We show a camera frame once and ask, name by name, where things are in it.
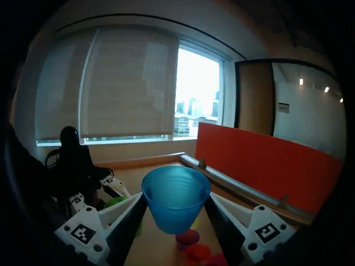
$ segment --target sign on wall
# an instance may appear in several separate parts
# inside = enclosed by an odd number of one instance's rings
[[[277,109],[279,112],[290,113],[290,105],[288,103],[279,102],[277,105]]]

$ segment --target blue plastic cup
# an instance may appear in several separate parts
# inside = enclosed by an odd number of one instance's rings
[[[192,168],[165,166],[144,177],[142,191],[160,230],[177,235],[195,221],[211,192],[211,183]]]

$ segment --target red cup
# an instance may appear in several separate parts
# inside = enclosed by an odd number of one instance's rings
[[[185,251],[191,245],[196,244],[200,240],[200,235],[197,231],[189,229],[185,233],[175,236],[177,248],[180,251]]]
[[[189,265],[200,265],[211,256],[211,250],[206,245],[192,245],[185,250],[185,259]]]

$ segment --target sky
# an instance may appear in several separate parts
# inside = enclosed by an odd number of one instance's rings
[[[176,103],[192,97],[203,102],[204,112],[212,112],[212,102],[219,91],[219,63],[179,49],[177,59]]]

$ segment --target orange cup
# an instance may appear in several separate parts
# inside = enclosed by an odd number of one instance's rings
[[[200,265],[211,256],[211,250],[206,245],[192,245],[185,250],[185,259],[189,265]]]

